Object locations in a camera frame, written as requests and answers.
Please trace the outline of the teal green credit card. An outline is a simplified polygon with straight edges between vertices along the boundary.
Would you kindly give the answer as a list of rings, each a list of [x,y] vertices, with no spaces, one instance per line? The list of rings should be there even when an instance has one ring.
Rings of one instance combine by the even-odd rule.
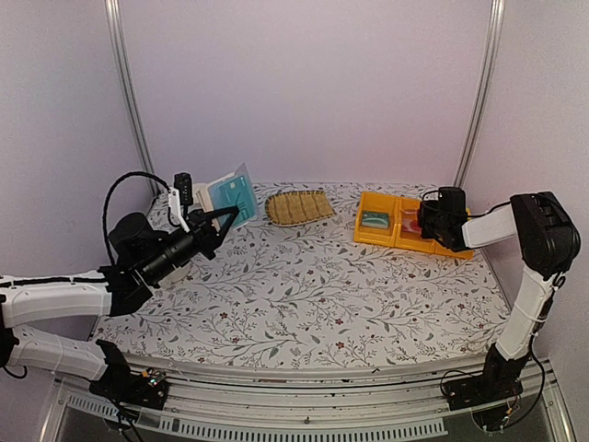
[[[247,176],[234,176],[216,184],[214,193],[221,208],[233,205],[239,208],[233,227],[241,227],[257,216],[255,192]]]

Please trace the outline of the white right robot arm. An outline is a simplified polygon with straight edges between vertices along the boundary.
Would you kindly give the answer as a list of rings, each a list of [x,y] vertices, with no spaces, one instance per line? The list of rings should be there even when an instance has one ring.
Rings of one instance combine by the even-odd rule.
[[[418,224],[423,238],[452,252],[518,239],[522,280],[493,350],[506,362],[528,356],[531,338],[546,321],[546,305],[581,248],[580,233],[556,195],[519,193],[482,215],[471,215],[462,189],[441,187],[422,195]]]

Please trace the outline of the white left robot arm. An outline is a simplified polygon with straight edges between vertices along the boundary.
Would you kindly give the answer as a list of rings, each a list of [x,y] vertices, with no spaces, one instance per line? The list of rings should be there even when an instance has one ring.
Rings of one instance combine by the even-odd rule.
[[[142,213],[122,218],[107,242],[112,265],[87,273],[1,280],[1,365],[34,366],[90,381],[121,380],[131,369],[121,350],[106,341],[84,342],[31,328],[38,320],[133,314],[162,280],[196,255],[211,260],[239,210],[235,206],[185,215],[172,232],[155,230]]]

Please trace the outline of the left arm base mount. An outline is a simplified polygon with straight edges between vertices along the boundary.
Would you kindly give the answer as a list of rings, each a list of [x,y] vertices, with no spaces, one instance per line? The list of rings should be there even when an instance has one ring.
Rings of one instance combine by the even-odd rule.
[[[106,370],[98,380],[89,383],[89,392],[117,403],[163,410],[169,391],[165,371],[149,367],[134,374],[119,348],[97,340],[105,356]]]

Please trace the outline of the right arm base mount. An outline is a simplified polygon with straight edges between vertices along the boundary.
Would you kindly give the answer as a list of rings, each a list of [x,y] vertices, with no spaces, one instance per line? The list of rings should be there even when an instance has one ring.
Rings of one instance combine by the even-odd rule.
[[[451,411],[506,400],[523,392],[519,380],[529,356],[504,359],[495,348],[485,358],[482,373],[442,382],[442,393]]]

